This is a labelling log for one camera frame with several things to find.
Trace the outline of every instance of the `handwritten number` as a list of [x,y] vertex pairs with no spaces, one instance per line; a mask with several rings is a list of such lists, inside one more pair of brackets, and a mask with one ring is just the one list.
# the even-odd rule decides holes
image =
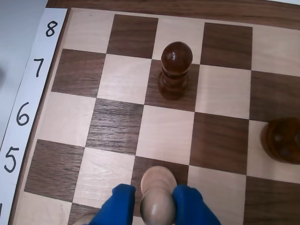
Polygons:
[[[17,123],[18,123],[20,126],[24,126],[24,125],[26,125],[26,124],[29,122],[29,115],[27,115],[27,114],[24,113],[24,114],[22,114],[22,115],[20,116],[21,110],[23,109],[24,106],[26,106],[26,105],[28,105],[28,104],[29,104],[29,102],[26,102],[25,104],[23,104],[23,105],[21,106],[21,108],[19,109],[19,112],[18,112],[18,114],[17,114]],[[24,123],[21,123],[20,120],[22,119],[23,116],[26,117],[26,121],[25,121]]]
[[55,33],[53,28],[56,27],[57,25],[58,25],[58,23],[56,23],[54,20],[51,21],[50,23],[48,23],[47,27],[49,29],[46,31],[46,36],[47,37],[51,37]]
[[38,75],[39,75],[39,70],[40,70],[41,67],[42,67],[42,64],[43,64],[43,62],[44,62],[44,59],[34,59],[33,61],[35,61],[35,62],[40,61],[39,66],[38,66],[38,68],[37,68],[37,77],[38,77]]
[[11,170],[8,169],[6,165],[4,166],[4,169],[5,169],[7,172],[9,172],[9,173],[12,173],[12,172],[15,170],[15,165],[16,165],[15,157],[14,157],[13,155],[10,155],[9,153],[10,153],[10,151],[18,151],[18,150],[19,150],[19,148],[13,148],[13,147],[10,147],[9,150],[8,150],[8,152],[6,153],[6,156],[5,156],[5,157],[6,157],[6,158],[12,158],[12,159],[13,159],[13,162],[14,162],[13,168],[12,168]]

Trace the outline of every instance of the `number 5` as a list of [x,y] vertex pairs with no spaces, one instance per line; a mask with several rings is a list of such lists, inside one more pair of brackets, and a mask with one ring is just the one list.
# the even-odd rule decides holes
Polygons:
[[8,152],[6,153],[6,156],[5,156],[5,157],[6,157],[6,158],[12,158],[12,159],[13,159],[13,162],[14,162],[13,168],[12,168],[11,170],[8,169],[6,165],[4,166],[4,169],[5,169],[7,172],[9,172],[9,173],[12,173],[12,172],[15,170],[15,165],[16,165],[15,157],[14,157],[13,155],[10,155],[9,153],[10,153],[10,151],[18,151],[18,150],[19,150],[19,148],[13,148],[13,147],[10,147],[9,150],[8,150]]

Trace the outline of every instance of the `white label strip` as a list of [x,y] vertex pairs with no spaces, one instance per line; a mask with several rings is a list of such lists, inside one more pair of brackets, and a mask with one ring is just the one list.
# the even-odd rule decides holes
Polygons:
[[0,151],[0,225],[8,224],[25,148],[66,13],[64,8],[45,8],[9,118]]
[[283,2],[283,3],[290,3],[290,4],[300,5],[299,0],[269,0],[269,1],[279,1],[279,2]]

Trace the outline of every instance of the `chess piece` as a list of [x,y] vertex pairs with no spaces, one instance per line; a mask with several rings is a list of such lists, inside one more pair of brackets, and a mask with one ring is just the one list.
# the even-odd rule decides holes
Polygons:
[[183,96],[188,87],[188,69],[193,60],[189,46],[173,42],[161,56],[162,72],[158,77],[158,90],[166,99],[175,100]]
[[266,153],[279,162],[300,164],[300,120],[278,119],[267,124],[261,134]]
[[148,169],[142,177],[141,216],[146,225],[171,225],[176,208],[173,190],[177,186],[172,172],[163,166]]

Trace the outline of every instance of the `dark chess piece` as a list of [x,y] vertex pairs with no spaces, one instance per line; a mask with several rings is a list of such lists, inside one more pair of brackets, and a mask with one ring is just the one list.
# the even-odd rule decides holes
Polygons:
[[300,164],[300,120],[278,119],[264,127],[261,134],[266,153],[279,162]]
[[158,90],[163,97],[175,100],[183,96],[188,87],[188,69],[193,60],[189,46],[173,42],[161,56],[162,72],[158,77]]

